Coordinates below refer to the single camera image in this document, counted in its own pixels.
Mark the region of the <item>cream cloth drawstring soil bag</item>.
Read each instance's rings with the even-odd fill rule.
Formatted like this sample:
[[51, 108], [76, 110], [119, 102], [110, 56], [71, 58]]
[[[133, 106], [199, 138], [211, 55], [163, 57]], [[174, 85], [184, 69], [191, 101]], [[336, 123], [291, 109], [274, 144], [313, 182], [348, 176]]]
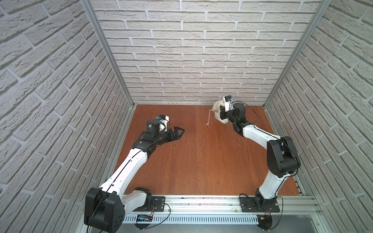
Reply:
[[209, 123], [210, 123], [210, 115], [211, 115], [212, 112], [214, 113], [215, 119], [218, 120], [219, 122], [221, 122], [223, 124], [226, 124], [228, 122], [227, 118], [226, 119], [221, 119], [220, 118], [220, 113], [221, 113], [220, 107], [223, 107], [223, 110], [225, 110], [224, 100], [220, 100], [220, 101], [217, 101], [217, 102], [214, 103], [212, 109], [209, 110], [208, 122], [206, 123], [206, 125], [209, 125]]

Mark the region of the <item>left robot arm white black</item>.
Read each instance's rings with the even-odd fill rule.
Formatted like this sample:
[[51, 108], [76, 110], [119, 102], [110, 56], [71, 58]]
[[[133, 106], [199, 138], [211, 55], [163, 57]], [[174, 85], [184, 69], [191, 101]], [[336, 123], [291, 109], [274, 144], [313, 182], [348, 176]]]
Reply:
[[158, 146], [179, 140], [185, 133], [180, 127], [168, 127], [169, 117], [160, 115], [146, 123], [119, 168], [98, 188], [85, 196], [84, 224], [107, 233], [115, 233], [125, 217], [135, 211], [155, 211], [150, 190], [138, 187], [126, 195], [125, 190], [138, 170]]

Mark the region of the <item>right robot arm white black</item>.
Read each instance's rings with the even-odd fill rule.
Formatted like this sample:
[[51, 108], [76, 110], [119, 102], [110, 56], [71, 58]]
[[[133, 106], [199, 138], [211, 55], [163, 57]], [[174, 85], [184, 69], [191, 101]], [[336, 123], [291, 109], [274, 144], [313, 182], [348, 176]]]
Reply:
[[254, 197], [254, 206], [261, 210], [275, 203], [283, 183], [297, 173], [301, 162], [291, 137], [271, 134], [247, 121], [245, 107], [245, 103], [225, 96], [224, 100], [219, 102], [220, 115], [216, 116], [216, 119], [222, 123], [230, 121], [236, 133], [267, 150], [269, 171]]

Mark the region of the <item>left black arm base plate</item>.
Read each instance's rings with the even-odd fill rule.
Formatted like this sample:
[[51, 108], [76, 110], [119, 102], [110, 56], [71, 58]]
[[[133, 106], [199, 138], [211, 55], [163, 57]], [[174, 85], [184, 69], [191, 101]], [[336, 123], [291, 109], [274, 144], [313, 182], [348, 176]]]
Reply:
[[142, 207], [135, 209], [134, 212], [164, 212], [165, 200], [165, 196], [152, 196], [146, 200]]

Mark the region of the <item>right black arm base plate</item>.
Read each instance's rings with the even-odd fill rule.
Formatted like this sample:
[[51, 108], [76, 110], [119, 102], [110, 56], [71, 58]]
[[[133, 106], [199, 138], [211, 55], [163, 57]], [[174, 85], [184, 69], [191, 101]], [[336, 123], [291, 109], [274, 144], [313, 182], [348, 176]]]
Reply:
[[241, 211], [244, 213], [279, 213], [280, 208], [277, 203], [277, 198], [263, 199], [259, 195], [255, 196], [239, 196]]

